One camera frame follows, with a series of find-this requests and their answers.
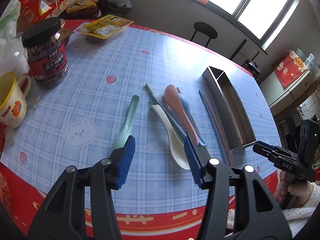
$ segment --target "window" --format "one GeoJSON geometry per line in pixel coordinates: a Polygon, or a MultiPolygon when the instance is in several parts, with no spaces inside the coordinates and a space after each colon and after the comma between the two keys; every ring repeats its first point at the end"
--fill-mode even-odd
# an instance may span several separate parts
{"type": "Polygon", "coordinates": [[[294,0],[208,0],[260,45],[271,35],[294,0]]]}

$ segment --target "bear face print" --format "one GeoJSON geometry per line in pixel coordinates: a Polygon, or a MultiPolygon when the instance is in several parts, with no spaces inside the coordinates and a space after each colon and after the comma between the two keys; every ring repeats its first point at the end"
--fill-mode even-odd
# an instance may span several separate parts
{"type": "Polygon", "coordinates": [[[90,143],[97,136],[97,127],[89,118],[83,118],[80,124],[67,124],[64,128],[65,142],[70,147],[80,147],[90,143]]]}

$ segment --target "black jar lid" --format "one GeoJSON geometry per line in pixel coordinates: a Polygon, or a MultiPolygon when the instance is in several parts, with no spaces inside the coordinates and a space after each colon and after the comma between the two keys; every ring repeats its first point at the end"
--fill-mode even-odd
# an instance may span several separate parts
{"type": "Polygon", "coordinates": [[[55,35],[60,28],[60,19],[57,17],[38,22],[22,34],[22,45],[27,48],[45,43],[51,36],[55,35]]]}

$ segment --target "plastic spoon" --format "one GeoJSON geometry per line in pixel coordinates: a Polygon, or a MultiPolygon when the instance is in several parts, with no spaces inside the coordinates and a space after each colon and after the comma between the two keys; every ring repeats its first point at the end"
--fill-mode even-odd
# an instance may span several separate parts
{"type": "Polygon", "coordinates": [[[175,131],[177,132],[177,135],[181,141],[181,143],[184,142],[184,138],[186,137],[186,133],[181,129],[180,125],[177,124],[177,122],[173,119],[173,117],[169,114],[169,112],[167,111],[167,109],[165,109],[165,107],[163,106],[163,104],[161,103],[160,99],[156,96],[156,94],[153,92],[153,90],[151,89],[151,87],[149,86],[149,84],[145,84],[144,88],[147,90],[147,92],[149,93],[150,97],[157,102],[157,104],[159,106],[161,106],[161,108],[163,109],[163,111],[166,113],[167,117],[169,118],[171,124],[173,125],[175,131]]]}
{"type": "Polygon", "coordinates": [[[181,168],[190,170],[190,166],[184,152],[183,143],[179,140],[167,115],[159,105],[153,105],[151,106],[151,109],[160,117],[165,129],[167,130],[172,157],[181,168]]]}
{"type": "Polygon", "coordinates": [[[207,143],[202,139],[198,129],[196,128],[196,124],[194,123],[193,121],[193,118],[191,116],[191,112],[190,112],[190,106],[189,106],[189,103],[188,101],[182,96],[182,94],[178,93],[179,97],[180,97],[180,100],[181,100],[181,103],[182,103],[182,107],[184,109],[184,111],[186,112],[188,118],[189,118],[189,121],[191,122],[193,128],[195,129],[197,135],[198,135],[198,138],[199,138],[199,144],[203,147],[206,147],[207,146],[207,143]]]}
{"type": "Polygon", "coordinates": [[[173,85],[169,85],[164,90],[164,98],[167,104],[180,116],[184,126],[187,129],[190,140],[193,144],[199,145],[199,138],[195,129],[193,128],[186,112],[183,110],[183,106],[178,94],[177,89],[173,85]]]}
{"type": "Polygon", "coordinates": [[[112,153],[113,150],[122,148],[125,145],[128,139],[128,136],[132,135],[131,134],[132,121],[134,118],[134,114],[137,111],[139,99],[140,97],[138,95],[133,95],[133,97],[131,98],[127,118],[125,120],[122,130],[120,131],[117,138],[113,142],[113,145],[111,146],[110,154],[112,153]]]}

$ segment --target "mug handle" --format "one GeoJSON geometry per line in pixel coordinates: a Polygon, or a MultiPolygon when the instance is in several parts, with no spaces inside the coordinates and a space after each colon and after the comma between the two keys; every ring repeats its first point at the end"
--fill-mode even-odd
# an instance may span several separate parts
{"type": "Polygon", "coordinates": [[[25,90],[23,91],[23,95],[26,97],[27,94],[29,93],[29,90],[31,88],[31,77],[28,75],[28,74],[23,74],[19,80],[17,80],[18,84],[20,84],[20,82],[24,79],[28,79],[28,84],[27,84],[27,87],[25,88],[25,90]]]}

